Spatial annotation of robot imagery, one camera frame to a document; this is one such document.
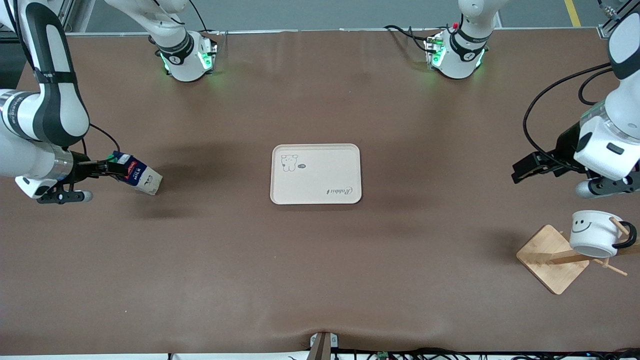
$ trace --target mug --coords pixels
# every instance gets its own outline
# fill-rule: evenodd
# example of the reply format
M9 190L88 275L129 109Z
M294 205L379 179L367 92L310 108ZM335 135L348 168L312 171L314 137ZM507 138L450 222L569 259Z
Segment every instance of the mug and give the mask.
M616 243L622 232L609 218L615 218L629 228L629 239ZM636 227L630 222L622 221L616 215L597 210L582 210L573 214L571 248L582 255L592 258L610 258L618 253L618 249L629 247L636 242Z

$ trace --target green led light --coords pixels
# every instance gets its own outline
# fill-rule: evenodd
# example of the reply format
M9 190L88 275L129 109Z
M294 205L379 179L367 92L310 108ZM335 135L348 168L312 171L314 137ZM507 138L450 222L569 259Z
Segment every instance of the green led light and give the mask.
M442 64L442 59L447 53L447 49L444 46L441 46L438 51L433 55L433 66L440 66Z
M164 69L169 71L169 65L167 65L164 55L160 54L160 59L162 59L162 62L164 63Z
M204 54L204 53L199 53L200 54L200 61L202 62L202 66L204 67L205 70L209 70L211 69L212 65L211 65L211 56L208 54Z
M476 63L476 68L478 66L480 66L480 64L482 64L482 56L484 55L484 49L482 50L482 52L480 53L480 55L478 56L478 61Z

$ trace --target smiley face on mug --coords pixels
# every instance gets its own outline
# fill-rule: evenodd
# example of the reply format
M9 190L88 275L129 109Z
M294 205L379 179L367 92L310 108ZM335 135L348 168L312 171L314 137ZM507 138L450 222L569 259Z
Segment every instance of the smiley face on mug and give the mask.
M591 224L592 222L586 223L584 219L575 220L573 222L573 225L571 226L571 232L573 234L582 233L584 231L587 231L587 229L591 227Z

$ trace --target table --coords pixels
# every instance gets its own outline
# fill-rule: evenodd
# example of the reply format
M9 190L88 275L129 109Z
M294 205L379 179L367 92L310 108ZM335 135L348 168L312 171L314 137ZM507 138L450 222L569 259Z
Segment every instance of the table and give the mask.
M149 197L89 179L76 187L95 199L62 207L1 181L0 353L272 352L317 331L376 350L638 345L640 261L614 260L627 278L591 266L555 296L515 257L574 211L640 215L637 195L578 198L577 174L509 176L532 151L531 99L607 61L595 29L496 31L461 81L381 31L230 35L195 83L165 76L144 37L69 42L92 122L164 181ZM586 109L580 81L532 113L542 146ZM603 76L586 97L615 86ZM111 151L86 139L94 158ZM283 143L359 146L360 203L271 203Z

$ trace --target robotic arm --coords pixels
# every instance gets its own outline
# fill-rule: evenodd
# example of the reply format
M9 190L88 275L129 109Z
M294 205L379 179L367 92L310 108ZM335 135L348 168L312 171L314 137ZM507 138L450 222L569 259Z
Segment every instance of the robotic arm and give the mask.
M126 169L67 149L84 137L89 117L58 17L46 0L4 0L0 23L22 39L40 87L38 93L0 89L0 176L15 177L39 202L91 200L90 192L74 191L73 184Z
M186 31L176 13L186 0L105 0L150 34L167 72L179 81L194 81L213 70L217 45L195 31Z
M589 177L576 187L592 199L631 193L640 186L640 15L632 13L609 39L609 59L620 85L581 116L547 154L534 152L513 165L517 184L536 174L574 170Z
M495 29L495 14L510 0L458 0L462 22L425 41L427 63L443 75L463 79L480 66Z

